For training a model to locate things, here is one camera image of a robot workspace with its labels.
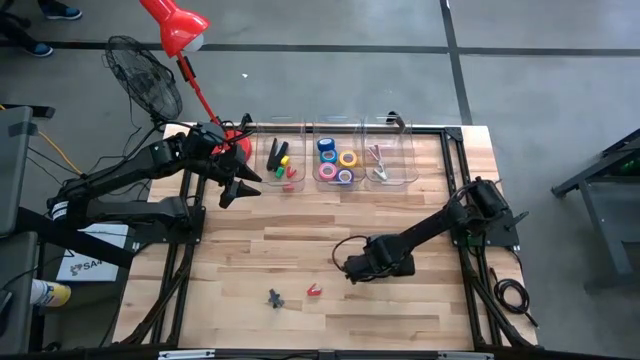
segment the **pink tape roll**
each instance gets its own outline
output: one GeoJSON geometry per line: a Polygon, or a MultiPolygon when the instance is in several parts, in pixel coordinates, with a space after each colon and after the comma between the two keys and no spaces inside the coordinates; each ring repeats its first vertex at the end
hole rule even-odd
{"type": "Polygon", "coordinates": [[[336,173],[338,172],[338,168],[332,163],[322,163],[318,168],[318,175],[320,178],[325,181],[333,180],[336,177],[336,173]]]}

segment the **tape roll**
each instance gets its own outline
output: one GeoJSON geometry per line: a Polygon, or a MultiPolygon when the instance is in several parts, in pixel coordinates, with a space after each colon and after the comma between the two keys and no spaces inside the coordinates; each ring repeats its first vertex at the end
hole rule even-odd
{"type": "Polygon", "coordinates": [[[343,167],[354,167],[358,162],[356,153],[351,150],[346,150],[340,153],[340,165],[343,167]]]}
{"type": "Polygon", "coordinates": [[[318,150],[329,151],[336,149],[336,142],[332,138],[324,138],[318,140],[318,150]]]}
{"type": "Polygon", "coordinates": [[[318,168],[318,175],[324,181],[333,180],[337,172],[338,168],[332,163],[322,163],[318,168]]]}
{"type": "Polygon", "coordinates": [[[335,163],[338,160],[338,153],[335,150],[327,150],[320,153],[321,162],[335,163]]]}
{"type": "Polygon", "coordinates": [[[342,185],[353,184],[353,171],[349,169],[341,169],[338,171],[338,175],[336,175],[336,180],[338,180],[338,183],[342,185]]]}

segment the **yellow tape roll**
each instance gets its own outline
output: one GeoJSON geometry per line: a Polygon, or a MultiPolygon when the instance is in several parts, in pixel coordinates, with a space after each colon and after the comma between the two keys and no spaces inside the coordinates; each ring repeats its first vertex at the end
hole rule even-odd
{"type": "Polygon", "coordinates": [[[358,157],[356,153],[351,150],[346,150],[340,153],[340,157],[338,158],[340,161],[340,165],[342,167],[354,167],[358,162],[358,157]]]}

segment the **clear plastic bin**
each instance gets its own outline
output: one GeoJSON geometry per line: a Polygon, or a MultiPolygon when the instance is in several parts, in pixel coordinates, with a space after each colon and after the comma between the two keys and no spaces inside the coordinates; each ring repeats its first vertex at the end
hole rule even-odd
{"type": "Polygon", "coordinates": [[[416,181],[418,170],[411,135],[411,120],[390,113],[385,116],[367,117],[364,125],[363,151],[367,187],[371,190],[400,190],[402,185],[406,186],[416,181]],[[382,169],[372,152],[381,156],[382,169]]]}
{"type": "Polygon", "coordinates": [[[362,120],[350,118],[347,116],[319,116],[313,123],[313,178],[319,191],[353,191],[362,183],[365,177],[363,164],[363,133],[362,120]],[[353,174],[350,183],[344,183],[339,179],[327,179],[321,174],[320,166],[323,164],[321,159],[322,151],[318,148],[318,141],[321,139],[333,139],[335,142],[335,151],[337,160],[335,166],[337,173],[340,170],[348,169],[353,174]],[[346,160],[355,161],[352,166],[343,166],[340,163],[340,155],[343,152],[352,151],[355,159],[345,154],[346,160]]]}
{"type": "Polygon", "coordinates": [[[304,119],[290,116],[274,116],[266,121],[256,123],[255,166],[253,170],[262,178],[262,191],[265,193],[293,193],[304,189],[304,178],[307,161],[307,133],[304,119]],[[287,166],[295,170],[292,177],[284,174],[278,178],[276,172],[267,169],[273,140],[277,139],[278,147],[285,141],[288,143],[286,156],[287,166]]]}

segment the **lamp shade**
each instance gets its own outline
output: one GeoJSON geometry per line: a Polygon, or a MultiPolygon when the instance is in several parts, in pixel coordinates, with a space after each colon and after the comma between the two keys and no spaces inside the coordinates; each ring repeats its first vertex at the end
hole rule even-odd
{"type": "Polygon", "coordinates": [[[173,0],[140,0],[142,6],[160,25],[162,47],[171,58],[194,40],[202,42],[202,33],[209,27],[206,18],[180,9],[173,0]]]}

